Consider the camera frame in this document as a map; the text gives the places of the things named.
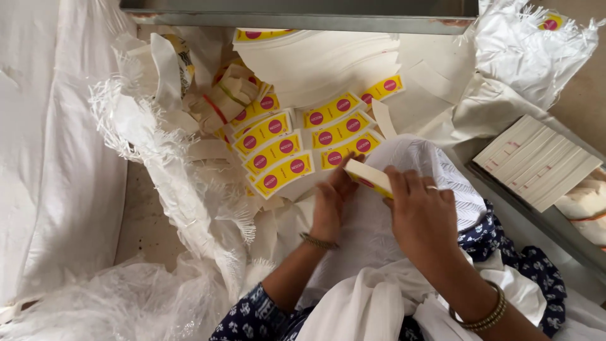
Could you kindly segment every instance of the nescafe logo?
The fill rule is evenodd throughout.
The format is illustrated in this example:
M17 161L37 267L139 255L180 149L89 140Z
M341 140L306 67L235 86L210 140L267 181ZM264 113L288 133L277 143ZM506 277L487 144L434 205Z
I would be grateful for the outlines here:
M358 150L358 152L360 153L364 153L364 152L368 152L368 150L370 149L370 141L366 140L365 138L360 139L357 143L356 143L356 149Z
M245 118L246 118L246 109L242 110L242 112L236 116L236 120L238 120L238 121L244 121Z
M282 153L290 153L293 151L293 143L290 140L284 140L282 142L280 142L280 151Z
M373 95L371 95L369 93L365 93L362 95L362 100L364 101L364 103L370 104L373 101Z
M350 132L357 132L359 129L360 121L356 120L355 118L352 118L347 121L347 130L349 130Z
M280 130L282 130L282 122L278 120L272 120L271 122L269 122L268 129L272 133L279 133Z
M248 39L257 39L258 37L261 36L261 32L246 31L246 32L244 32L244 34L246 35L246 37Z
M258 169L261 169L267 165L267 159L263 155L258 155L253 161L255 163L255 167Z
M360 181L360 183L370 187L370 188L375 188L375 186L368 180L363 179L363 178L358 178L358 181Z
M244 138L244 147L253 149L257 145L257 139L253 136L247 136Z
M273 98L271 98L269 96L263 97L263 99L261 100L261 107L265 110L273 107Z
M349 100L339 100L337 102L337 110L338 111L347 111L351 107L351 103Z
M315 112L309 116L309 122L316 126L322 123L322 121L324 121L324 115L322 115L322 113Z
M333 135L329 132L320 133L320 136L318 136L318 141L324 145L330 144L333 141Z
M341 159L341 153L339 152L332 152L328 155L328 163L332 164L333 166L336 166L341 163Z
M303 169L305 169L305 163L301 159L293 160L293 162L290 163L290 170L293 171L293 173L301 173Z
M393 79L386 80L385 83L383 83L383 87L387 91L395 90L396 89L396 81L394 81Z
M265 188L274 188L278 184L278 178L275 175L268 175L263 179Z

